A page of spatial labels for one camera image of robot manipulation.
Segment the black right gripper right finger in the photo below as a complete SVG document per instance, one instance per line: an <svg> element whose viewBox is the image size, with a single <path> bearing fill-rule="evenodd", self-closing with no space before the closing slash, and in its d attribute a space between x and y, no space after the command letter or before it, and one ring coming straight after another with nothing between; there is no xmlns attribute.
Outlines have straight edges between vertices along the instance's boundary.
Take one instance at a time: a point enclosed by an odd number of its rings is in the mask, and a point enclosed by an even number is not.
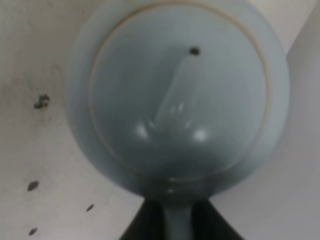
<svg viewBox="0 0 320 240"><path fill-rule="evenodd" d="M191 199L190 240L242 240L209 199Z"/></svg>

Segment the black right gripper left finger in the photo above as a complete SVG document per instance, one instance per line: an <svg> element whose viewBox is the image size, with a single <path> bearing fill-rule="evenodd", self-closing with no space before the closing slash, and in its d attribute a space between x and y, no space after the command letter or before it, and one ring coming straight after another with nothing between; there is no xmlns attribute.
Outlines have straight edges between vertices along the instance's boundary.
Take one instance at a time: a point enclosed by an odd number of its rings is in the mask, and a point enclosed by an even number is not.
<svg viewBox="0 0 320 240"><path fill-rule="evenodd" d="M164 240L165 220L162 205L146 199L120 240Z"/></svg>

